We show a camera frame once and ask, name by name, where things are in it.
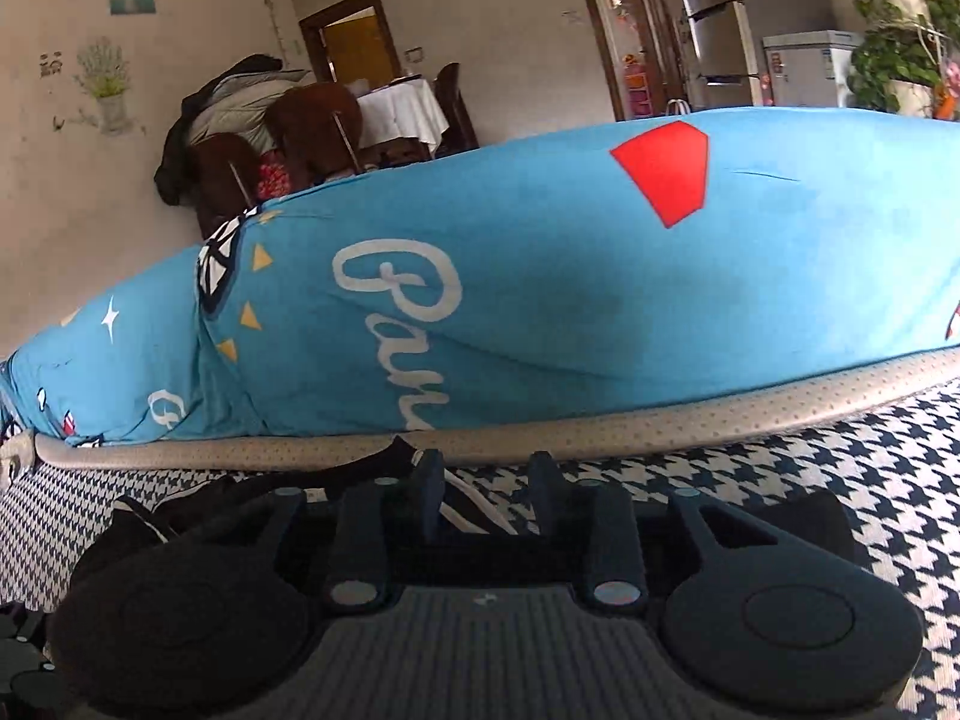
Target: dotted beige trim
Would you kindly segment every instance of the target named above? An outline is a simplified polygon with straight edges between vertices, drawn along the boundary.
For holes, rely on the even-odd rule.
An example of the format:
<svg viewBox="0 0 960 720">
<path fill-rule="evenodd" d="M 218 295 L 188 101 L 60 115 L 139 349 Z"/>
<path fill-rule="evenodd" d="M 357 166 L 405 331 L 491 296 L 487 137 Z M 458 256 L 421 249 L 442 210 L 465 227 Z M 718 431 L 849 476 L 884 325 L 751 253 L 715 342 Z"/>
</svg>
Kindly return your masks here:
<svg viewBox="0 0 960 720">
<path fill-rule="evenodd" d="M 516 464 L 535 451 L 593 460 L 721 445 L 844 418 L 960 377 L 960 348 L 901 357 L 744 395 L 594 418 L 532 422 L 403 437 L 437 448 L 452 466 Z M 202 440 L 72 449 L 37 436 L 37 456 L 60 469 L 291 470 L 342 466 L 386 447 L 392 436 Z"/>
</svg>

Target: brown chair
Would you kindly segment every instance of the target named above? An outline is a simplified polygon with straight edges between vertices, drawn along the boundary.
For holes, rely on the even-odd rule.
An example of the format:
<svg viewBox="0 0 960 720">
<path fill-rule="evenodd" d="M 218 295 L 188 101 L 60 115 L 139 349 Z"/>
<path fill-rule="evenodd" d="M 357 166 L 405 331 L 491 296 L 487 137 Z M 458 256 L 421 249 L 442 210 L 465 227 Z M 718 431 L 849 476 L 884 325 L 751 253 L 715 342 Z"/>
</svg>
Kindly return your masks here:
<svg viewBox="0 0 960 720">
<path fill-rule="evenodd" d="M 450 124 L 450 129 L 443 134 L 435 156 L 440 158 L 480 148 L 470 114 L 467 113 L 467 105 L 464 105 L 464 97 L 460 94 L 459 62 L 450 63 L 437 74 L 433 93 Z"/>
<path fill-rule="evenodd" d="M 363 114 L 346 86 L 327 82 L 291 89 L 267 108 L 264 122 L 283 152 L 293 191 L 363 172 L 357 160 Z"/>
<path fill-rule="evenodd" d="M 191 197 L 204 238 L 257 204 L 260 158 L 239 135 L 211 135 L 190 146 L 187 159 L 196 182 Z"/>
</svg>

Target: dining table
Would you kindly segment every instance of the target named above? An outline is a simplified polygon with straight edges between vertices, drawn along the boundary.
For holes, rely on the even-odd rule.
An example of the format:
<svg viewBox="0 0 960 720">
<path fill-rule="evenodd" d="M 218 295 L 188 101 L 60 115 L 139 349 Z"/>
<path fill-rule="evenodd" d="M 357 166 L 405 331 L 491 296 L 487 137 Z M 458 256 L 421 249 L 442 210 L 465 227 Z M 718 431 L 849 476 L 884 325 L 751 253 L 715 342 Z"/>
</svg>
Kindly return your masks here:
<svg viewBox="0 0 960 720">
<path fill-rule="evenodd" d="M 422 77 L 374 89 L 357 101 L 363 113 L 360 148 L 407 138 L 423 143 L 432 155 L 450 127 L 430 84 Z"/>
</svg>

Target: blue bedsheet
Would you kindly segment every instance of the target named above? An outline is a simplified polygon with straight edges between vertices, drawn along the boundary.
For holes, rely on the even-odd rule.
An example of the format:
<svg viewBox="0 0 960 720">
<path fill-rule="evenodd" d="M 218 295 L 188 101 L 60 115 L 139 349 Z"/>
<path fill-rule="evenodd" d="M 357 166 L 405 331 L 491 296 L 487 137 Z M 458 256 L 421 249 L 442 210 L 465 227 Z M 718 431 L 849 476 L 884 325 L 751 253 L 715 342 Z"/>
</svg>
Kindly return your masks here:
<svg viewBox="0 0 960 720">
<path fill-rule="evenodd" d="M 737 109 L 271 201 L 0 367 L 74 445 L 475 427 L 696 401 L 947 346 L 960 127 Z"/>
</svg>

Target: houndstooth rug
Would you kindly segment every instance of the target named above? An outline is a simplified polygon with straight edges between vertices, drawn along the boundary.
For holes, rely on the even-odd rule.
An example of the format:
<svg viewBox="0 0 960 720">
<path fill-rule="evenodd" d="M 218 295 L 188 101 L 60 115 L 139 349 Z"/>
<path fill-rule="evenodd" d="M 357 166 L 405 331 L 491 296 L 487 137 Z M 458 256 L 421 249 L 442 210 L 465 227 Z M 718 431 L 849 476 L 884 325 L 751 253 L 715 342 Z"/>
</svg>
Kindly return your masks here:
<svg viewBox="0 0 960 720">
<path fill-rule="evenodd" d="M 832 490 L 847 508 L 861 565 L 897 584 L 926 618 L 928 640 L 901 700 L 904 715 L 960 718 L 960 381 L 816 429 L 565 471 L 571 479 L 615 480 L 638 500 L 661 502 L 675 487 L 740 505 Z M 536 530 L 521 469 L 456 473 L 519 530 Z M 54 608 L 120 495 L 152 507 L 219 475 L 40 466 L 0 499 L 0 602 Z"/>
</svg>

